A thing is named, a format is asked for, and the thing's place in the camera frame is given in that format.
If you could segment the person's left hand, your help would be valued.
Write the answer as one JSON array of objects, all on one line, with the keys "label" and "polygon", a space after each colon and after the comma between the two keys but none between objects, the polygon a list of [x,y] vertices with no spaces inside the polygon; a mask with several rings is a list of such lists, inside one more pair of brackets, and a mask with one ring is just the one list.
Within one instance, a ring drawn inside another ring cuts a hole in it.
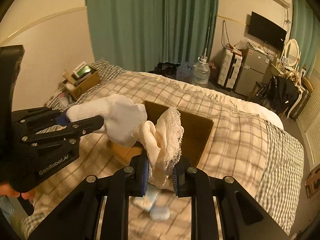
[{"label": "person's left hand", "polygon": [[24,200],[33,200],[35,197],[35,189],[32,189],[28,192],[20,193],[15,191],[11,185],[7,182],[0,183],[0,195],[7,197],[18,198],[21,196]]}]

